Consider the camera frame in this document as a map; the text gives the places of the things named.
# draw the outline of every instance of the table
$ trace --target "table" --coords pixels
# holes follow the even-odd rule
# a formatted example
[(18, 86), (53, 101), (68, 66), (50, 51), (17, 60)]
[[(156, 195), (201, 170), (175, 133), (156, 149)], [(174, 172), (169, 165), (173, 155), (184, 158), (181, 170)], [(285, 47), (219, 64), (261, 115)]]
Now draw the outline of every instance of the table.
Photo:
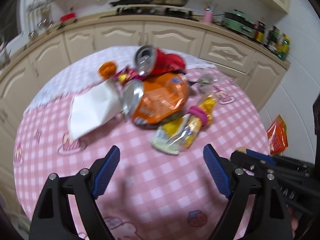
[[(193, 145), (178, 156), (151, 147), (154, 130), (142, 130), (131, 122), (114, 118), (70, 146), (68, 116), (75, 94), (102, 80), (100, 65), (115, 60), (119, 68), (128, 63), (138, 47), (112, 47), (72, 64), (52, 78), (25, 111), (15, 142), (14, 175), (18, 199), (31, 219), (37, 198), (50, 173), (60, 177), (89, 168), (106, 155), (112, 145), (120, 148), (121, 160), (97, 206), (115, 239), (207, 239), (218, 222), (227, 199), (221, 195), (204, 163), (202, 150), (211, 143), (229, 158), (240, 146), (269, 154), (266, 131), (246, 94), (227, 77), (215, 88), (219, 104), (213, 123), (202, 130)], [(215, 68), (193, 56), (175, 52), (187, 62), (187, 78), (203, 71), (223, 77)], [(200, 95), (190, 96), (187, 107)], [(88, 239), (70, 196), (79, 236)], [(250, 216), (248, 208), (236, 237), (243, 236)]]

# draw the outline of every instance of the pink rubber band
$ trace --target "pink rubber band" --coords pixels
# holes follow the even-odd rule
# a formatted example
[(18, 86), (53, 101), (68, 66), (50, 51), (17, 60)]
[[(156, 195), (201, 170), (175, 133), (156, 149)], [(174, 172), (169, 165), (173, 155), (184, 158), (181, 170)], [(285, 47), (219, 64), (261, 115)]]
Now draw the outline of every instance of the pink rubber band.
[(190, 107), (188, 114), (193, 114), (194, 116), (198, 117), (202, 122), (202, 127), (206, 126), (208, 123), (208, 116), (205, 111), (203, 111), (198, 106)]

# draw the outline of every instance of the kitchen counter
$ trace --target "kitchen counter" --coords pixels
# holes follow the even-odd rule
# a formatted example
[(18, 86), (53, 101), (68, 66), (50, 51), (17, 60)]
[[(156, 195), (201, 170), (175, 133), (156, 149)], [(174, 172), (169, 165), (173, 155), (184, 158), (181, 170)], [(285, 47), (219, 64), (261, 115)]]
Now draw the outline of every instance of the kitchen counter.
[(81, 17), (77, 19), (77, 21), (73, 24), (70, 24), (64, 28), (60, 28), (59, 24), (54, 25), (50, 29), (47, 30), (46, 33), (40, 34), (35, 40), (30, 41), (26, 46), (19, 49), (16, 53), (11, 56), (11, 62), (7, 67), (5, 67), (0, 72), (0, 80), (19, 62), (21, 61), (28, 53), (33, 51), (35, 48), (39, 47), (46, 41), (52, 39), (53, 37), (63, 33), (64, 31), (85, 27), (89, 25), (96, 25), (96, 24), (103, 24), (103, 23), (111, 23), (111, 22), (121, 22), (121, 21), (153, 21), (153, 22), (166, 22), (166, 23), (173, 23), (173, 24), (180, 24), (180, 25), (187, 25), (196, 28), (200, 28), (203, 30), (207, 30), (210, 32), (218, 33), (223, 36), (229, 37), (241, 43), (244, 43), (253, 49), (265, 54), (266, 56), (270, 57), (272, 60), (276, 61), (285, 69), (289, 69), (290, 62), (289, 61), (282, 61), (278, 59), (275, 55), (270, 53), (266, 50), (263, 46), (250, 41), (249, 39), (240, 36), (236, 33), (233, 33), (229, 30), (224, 29), (223, 27), (217, 26), (215, 24), (204, 24), (202, 22), (196, 22), (192, 20), (180, 19), (175, 17), (167, 17), (167, 16), (155, 16), (155, 15), (123, 15), (123, 16), (116, 16), (116, 11), (108, 11), (104, 13), (98, 13), (86, 17)]

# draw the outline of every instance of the crushed red can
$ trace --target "crushed red can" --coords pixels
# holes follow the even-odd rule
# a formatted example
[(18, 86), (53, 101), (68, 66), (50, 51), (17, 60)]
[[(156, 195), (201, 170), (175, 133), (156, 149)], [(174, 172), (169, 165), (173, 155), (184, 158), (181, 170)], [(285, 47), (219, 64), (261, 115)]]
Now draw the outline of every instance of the crushed red can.
[(131, 80), (124, 87), (124, 113), (136, 125), (157, 124), (180, 111), (189, 94), (182, 74), (166, 73), (146, 80)]
[(135, 54), (134, 68), (140, 76), (155, 76), (178, 71), (185, 73), (186, 63), (176, 54), (165, 54), (150, 45), (142, 46)]

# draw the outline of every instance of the green rice cooker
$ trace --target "green rice cooker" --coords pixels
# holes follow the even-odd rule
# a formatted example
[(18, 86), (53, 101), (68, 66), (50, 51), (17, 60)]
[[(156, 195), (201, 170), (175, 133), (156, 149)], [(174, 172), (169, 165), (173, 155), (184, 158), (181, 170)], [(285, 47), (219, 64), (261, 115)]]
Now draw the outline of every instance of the green rice cooker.
[(225, 12), (222, 26), (249, 38), (254, 37), (255, 23), (251, 22), (246, 14), (238, 10)]

